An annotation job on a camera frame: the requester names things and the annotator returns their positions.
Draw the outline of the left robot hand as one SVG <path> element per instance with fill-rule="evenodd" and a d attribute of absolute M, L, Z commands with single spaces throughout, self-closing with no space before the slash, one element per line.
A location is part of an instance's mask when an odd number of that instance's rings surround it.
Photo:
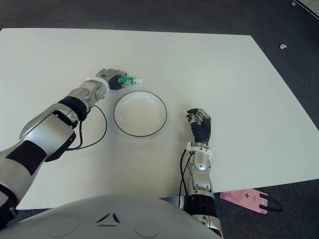
<path fill-rule="evenodd" d="M 119 83 L 119 79 L 124 76 L 127 76 L 126 72 L 116 69 L 102 69 L 96 74 L 96 77 L 100 77 L 108 82 L 110 90 L 122 89 L 123 86 Z"/>

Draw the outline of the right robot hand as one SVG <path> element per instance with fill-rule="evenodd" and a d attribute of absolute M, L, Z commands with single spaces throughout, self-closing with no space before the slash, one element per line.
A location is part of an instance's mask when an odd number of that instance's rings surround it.
<path fill-rule="evenodd" d="M 187 120 L 190 123 L 195 143 L 209 145 L 211 136 L 211 117 L 204 109 L 190 109 L 187 111 Z"/>

